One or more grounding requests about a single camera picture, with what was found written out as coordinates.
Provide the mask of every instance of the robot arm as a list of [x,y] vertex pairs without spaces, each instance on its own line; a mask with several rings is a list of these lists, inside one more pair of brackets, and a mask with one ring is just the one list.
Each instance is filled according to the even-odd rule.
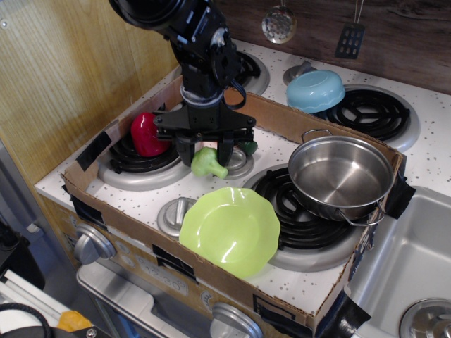
[[255,119],[231,111],[223,102],[223,90],[237,85],[234,79],[243,69],[224,15],[211,0],[110,0],[110,4],[126,22],[171,41],[182,67],[186,106],[156,118],[158,137],[174,139],[186,165],[191,164],[196,142],[216,141],[218,162],[226,165],[235,144],[253,140]]

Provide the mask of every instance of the red toy pepper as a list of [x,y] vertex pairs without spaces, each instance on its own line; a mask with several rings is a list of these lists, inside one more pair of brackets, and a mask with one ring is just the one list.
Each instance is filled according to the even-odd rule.
[[141,113],[133,120],[130,129],[136,151],[144,157],[158,156],[171,146],[170,141],[156,138],[154,119],[155,115],[152,113]]

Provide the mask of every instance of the pot handle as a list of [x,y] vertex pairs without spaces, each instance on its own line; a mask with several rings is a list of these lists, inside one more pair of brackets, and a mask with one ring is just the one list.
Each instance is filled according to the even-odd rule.
[[302,134],[301,136],[302,143],[305,143],[304,136],[310,134],[311,132],[327,132],[330,136],[332,136],[332,133],[327,129],[310,129],[309,131],[306,131],[304,134]]
[[380,201],[378,201],[378,205],[376,207],[375,212],[377,212],[376,220],[372,223],[356,223],[352,222],[346,215],[341,211],[341,209],[337,208],[338,213],[348,222],[350,225],[354,225],[355,227],[371,227],[372,225],[378,224],[380,221],[383,220],[385,216],[385,211],[382,209]]

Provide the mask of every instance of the green plate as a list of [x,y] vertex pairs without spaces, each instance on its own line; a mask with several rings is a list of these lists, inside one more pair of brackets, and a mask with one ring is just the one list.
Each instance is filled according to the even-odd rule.
[[280,222],[251,189],[226,187],[202,196],[186,213],[180,243],[236,277],[259,272],[276,253]]

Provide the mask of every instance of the sink drain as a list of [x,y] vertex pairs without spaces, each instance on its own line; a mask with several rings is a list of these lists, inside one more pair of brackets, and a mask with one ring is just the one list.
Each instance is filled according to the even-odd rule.
[[410,306],[401,319],[400,338],[451,338],[451,301],[425,299]]

